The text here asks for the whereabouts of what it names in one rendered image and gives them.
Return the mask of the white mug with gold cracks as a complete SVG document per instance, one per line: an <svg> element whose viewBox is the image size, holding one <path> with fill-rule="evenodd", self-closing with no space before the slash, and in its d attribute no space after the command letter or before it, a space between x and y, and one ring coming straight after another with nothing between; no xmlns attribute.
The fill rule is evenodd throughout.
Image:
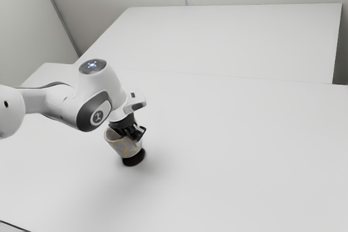
<svg viewBox="0 0 348 232"><path fill-rule="evenodd" d="M134 141L127 135L122 136L111 127L106 128L104 139L127 167L136 166L145 158L146 152L142 147L142 140Z"/></svg>

